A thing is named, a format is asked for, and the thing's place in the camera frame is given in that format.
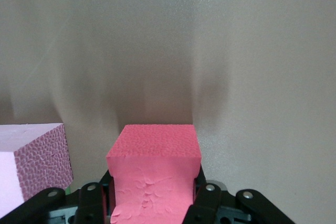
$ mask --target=pink cube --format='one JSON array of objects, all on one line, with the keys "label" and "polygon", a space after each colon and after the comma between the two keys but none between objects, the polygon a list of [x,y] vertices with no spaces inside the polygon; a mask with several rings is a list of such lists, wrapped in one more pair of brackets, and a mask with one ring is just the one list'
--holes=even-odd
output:
[{"label": "pink cube", "polygon": [[201,166],[193,125],[127,125],[107,154],[111,223],[181,223]]},{"label": "pink cube", "polygon": [[48,187],[67,188],[72,170],[64,125],[0,125],[0,218]]}]

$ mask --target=green object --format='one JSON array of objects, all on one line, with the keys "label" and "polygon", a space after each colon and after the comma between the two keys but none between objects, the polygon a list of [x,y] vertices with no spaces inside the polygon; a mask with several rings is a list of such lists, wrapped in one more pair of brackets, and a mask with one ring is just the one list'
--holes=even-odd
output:
[{"label": "green object", "polygon": [[70,186],[67,189],[65,189],[65,195],[69,195],[69,194],[71,194]]}]

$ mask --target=scratch on surface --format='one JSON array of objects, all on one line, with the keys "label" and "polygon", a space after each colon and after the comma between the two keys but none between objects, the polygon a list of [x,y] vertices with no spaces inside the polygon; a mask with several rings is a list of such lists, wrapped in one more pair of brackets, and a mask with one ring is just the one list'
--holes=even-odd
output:
[{"label": "scratch on surface", "polygon": [[30,80],[30,78],[35,74],[36,70],[40,67],[41,63],[43,62],[43,60],[47,57],[47,55],[49,54],[50,50],[52,49],[52,47],[54,46],[55,42],[57,41],[59,35],[61,34],[61,32],[64,30],[66,24],[69,22],[70,18],[72,18],[74,14],[74,11],[72,13],[70,13],[68,15],[68,17],[66,18],[66,20],[64,21],[64,23],[61,25],[61,27],[58,29],[56,36],[53,38],[53,40],[51,41],[51,43],[49,44],[47,51],[45,52],[45,54],[42,55],[42,57],[40,58],[40,60],[38,61],[38,63],[35,65],[35,67],[32,69],[32,71],[29,73],[29,75],[27,76],[27,78],[24,80],[24,82],[21,84],[21,86],[19,87],[19,91],[22,91],[22,89],[25,87],[25,85],[28,83],[28,81]]}]

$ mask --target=foam block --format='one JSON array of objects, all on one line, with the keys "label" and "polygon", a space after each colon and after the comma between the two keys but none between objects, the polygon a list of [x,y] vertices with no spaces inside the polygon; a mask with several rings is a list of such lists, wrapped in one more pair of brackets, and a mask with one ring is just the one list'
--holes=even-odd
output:
[{"label": "foam block", "polygon": [[193,125],[127,125],[107,154],[111,223],[182,223],[201,166]]},{"label": "foam block", "polygon": [[67,188],[72,170],[63,124],[0,125],[0,218],[48,187]]}]

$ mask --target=gray wall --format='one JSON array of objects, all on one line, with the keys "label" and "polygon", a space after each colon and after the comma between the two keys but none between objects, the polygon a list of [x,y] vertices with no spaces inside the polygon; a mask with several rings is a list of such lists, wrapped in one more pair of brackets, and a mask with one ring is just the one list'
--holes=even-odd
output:
[{"label": "gray wall", "polygon": [[208,178],[335,223],[335,0],[1,0],[0,17],[0,123],[64,122],[72,188],[125,124],[193,123]]}]

